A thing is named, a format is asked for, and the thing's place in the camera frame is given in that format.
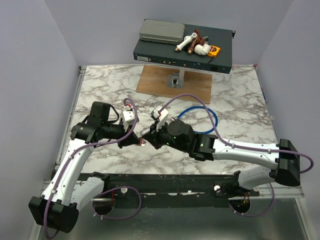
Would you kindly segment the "red cable padlock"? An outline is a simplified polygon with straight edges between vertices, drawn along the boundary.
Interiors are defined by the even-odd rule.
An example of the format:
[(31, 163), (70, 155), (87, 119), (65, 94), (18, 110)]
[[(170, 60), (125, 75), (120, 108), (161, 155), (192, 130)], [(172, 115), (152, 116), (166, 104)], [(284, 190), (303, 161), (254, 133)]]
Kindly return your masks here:
[(145, 146), (146, 145), (146, 141), (143, 138), (139, 139), (139, 145), (140, 146)]

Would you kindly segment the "wooden base board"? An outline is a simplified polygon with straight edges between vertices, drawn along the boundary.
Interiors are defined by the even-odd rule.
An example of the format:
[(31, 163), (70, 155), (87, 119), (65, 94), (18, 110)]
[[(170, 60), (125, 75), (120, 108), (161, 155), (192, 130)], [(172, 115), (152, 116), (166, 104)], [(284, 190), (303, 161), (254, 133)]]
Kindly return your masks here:
[(210, 103), (213, 80), (211, 74), (186, 70), (181, 88), (167, 86), (167, 83), (172, 81), (171, 75), (175, 73), (179, 74), (180, 71), (174, 68), (145, 65), (136, 92), (171, 99), (180, 94), (192, 94), (204, 103)]

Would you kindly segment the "blue cable lock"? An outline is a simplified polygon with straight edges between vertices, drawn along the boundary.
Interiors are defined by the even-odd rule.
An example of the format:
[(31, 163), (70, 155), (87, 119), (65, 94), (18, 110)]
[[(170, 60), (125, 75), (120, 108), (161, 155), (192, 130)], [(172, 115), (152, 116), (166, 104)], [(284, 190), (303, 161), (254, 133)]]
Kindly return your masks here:
[[(188, 107), (187, 109), (185, 109), (184, 111), (182, 111), (179, 115), (178, 115), (178, 119), (180, 119), (184, 114), (186, 114), (187, 112), (190, 112), (192, 110), (196, 110), (196, 109), (204, 109), (203, 106), (191, 106), (191, 107)], [(219, 120), (218, 120), (218, 116), (216, 115), (216, 113), (212, 110), (212, 109), (208, 109), (208, 111), (213, 115), (214, 117), (214, 125), (215, 127), (218, 126), (218, 123), (219, 123)], [(210, 130), (207, 130), (207, 131), (195, 131), (196, 134), (210, 134), (212, 132), (215, 131), (215, 128), (213, 127), (212, 129)]]

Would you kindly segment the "dark blue network switch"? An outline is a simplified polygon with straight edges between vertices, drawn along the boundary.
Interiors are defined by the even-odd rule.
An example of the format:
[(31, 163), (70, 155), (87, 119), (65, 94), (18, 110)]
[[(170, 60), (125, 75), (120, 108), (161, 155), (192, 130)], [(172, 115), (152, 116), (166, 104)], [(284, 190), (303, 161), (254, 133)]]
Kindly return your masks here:
[(185, 26), (182, 41), (186, 36), (191, 35), (195, 29), (198, 29), (201, 37), (208, 36), (208, 41), (205, 44), (220, 48), (217, 57), (198, 55), (195, 52), (188, 54), (188, 48), (191, 43), (187, 44), (181, 51), (176, 52), (176, 46), (182, 41), (177, 45), (173, 45), (139, 39), (133, 50), (133, 58), (143, 62), (228, 74), (233, 65), (232, 40), (235, 35), (234, 31), (208, 26), (182, 24)]

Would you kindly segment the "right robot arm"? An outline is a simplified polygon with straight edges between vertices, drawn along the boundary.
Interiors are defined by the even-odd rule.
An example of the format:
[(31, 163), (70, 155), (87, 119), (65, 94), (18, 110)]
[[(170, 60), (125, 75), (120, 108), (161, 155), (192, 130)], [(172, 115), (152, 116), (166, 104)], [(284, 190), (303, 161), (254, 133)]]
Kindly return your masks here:
[(165, 123), (160, 129), (152, 124), (142, 138), (155, 149), (168, 146), (198, 161), (230, 160), (254, 164), (255, 168), (234, 173), (236, 180), (230, 183), (230, 191), (236, 196), (273, 182), (288, 187), (301, 184), (300, 157), (287, 139), (270, 144), (219, 139), (214, 134), (196, 133), (179, 119)]

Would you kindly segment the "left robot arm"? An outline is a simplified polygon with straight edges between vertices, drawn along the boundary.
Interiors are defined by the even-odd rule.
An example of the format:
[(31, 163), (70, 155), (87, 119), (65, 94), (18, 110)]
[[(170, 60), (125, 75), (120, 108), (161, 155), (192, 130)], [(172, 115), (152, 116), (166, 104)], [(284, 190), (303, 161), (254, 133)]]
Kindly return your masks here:
[(81, 209), (95, 196), (107, 197), (111, 185), (107, 175), (93, 173), (85, 184), (75, 185), (87, 159), (97, 147), (116, 144), (119, 148), (139, 145), (134, 133), (139, 121), (137, 106), (132, 99), (123, 101), (124, 109), (115, 120), (109, 119), (113, 106), (95, 101), (90, 113), (71, 130), (67, 152), (42, 194), (33, 196), (28, 207), (35, 222), (44, 227), (46, 238), (51, 240), (48, 229), (69, 233), (76, 225)]

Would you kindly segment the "white pvc elbow fitting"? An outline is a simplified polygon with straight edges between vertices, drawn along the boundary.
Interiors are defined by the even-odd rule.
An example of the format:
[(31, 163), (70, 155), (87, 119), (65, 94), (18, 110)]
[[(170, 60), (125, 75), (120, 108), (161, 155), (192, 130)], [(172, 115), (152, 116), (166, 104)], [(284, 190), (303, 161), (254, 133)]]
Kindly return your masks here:
[(211, 50), (211, 46), (208, 45), (208, 44), (197, 44), (195, 47), (194, 47), (194, 52), (200, 56), (206, 56), (210, 50)]

